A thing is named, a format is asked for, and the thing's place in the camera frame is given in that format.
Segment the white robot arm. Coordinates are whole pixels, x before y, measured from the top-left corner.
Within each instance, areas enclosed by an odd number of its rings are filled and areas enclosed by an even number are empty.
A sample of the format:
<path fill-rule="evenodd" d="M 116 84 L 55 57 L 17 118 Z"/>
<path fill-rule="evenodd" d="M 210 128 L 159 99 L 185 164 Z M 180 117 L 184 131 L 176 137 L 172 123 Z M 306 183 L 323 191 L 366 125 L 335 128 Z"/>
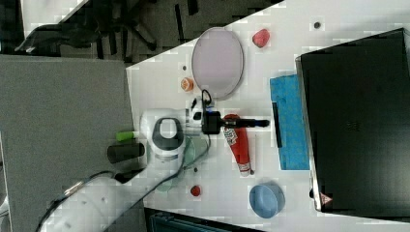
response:
<path fill-rule="evenodd" d="M 97 174 L 68 188 L 42 217 L 36 232 L 103 232 L 156 187 L 180 173 L 189 135 L 269 125 L 268 120 L 224 119 L 217 111 L 197 106 L 148 109 L 133 134 L 142 156 L 140 172 L 124 183 Z"/>

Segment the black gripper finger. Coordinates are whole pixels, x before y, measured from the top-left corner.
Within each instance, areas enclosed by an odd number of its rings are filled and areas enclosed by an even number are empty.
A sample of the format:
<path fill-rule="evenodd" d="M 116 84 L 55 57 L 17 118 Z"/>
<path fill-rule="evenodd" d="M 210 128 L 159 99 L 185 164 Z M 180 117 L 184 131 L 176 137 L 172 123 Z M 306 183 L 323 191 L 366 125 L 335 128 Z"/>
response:
<path fill-rule="evenodd" d="M 270 125 L 269 120 L 223 119 L 225 125 Z"/>
<path fill-rule="evenodd" d="M 268 124 L 239 124 L 239 125 L 223 125 L 224 128 L 266 128 Z"/>

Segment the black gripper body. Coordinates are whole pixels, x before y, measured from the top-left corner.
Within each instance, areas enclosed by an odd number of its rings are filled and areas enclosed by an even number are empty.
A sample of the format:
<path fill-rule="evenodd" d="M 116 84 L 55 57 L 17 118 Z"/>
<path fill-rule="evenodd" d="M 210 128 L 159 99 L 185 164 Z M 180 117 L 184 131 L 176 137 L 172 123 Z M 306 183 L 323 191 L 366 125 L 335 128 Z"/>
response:
<path fill-rule="evenodd" d="M 221 117 L 218 111 L 205 111 L 203 113 L 202 132 L 204 134 L 219 134 Z"/>

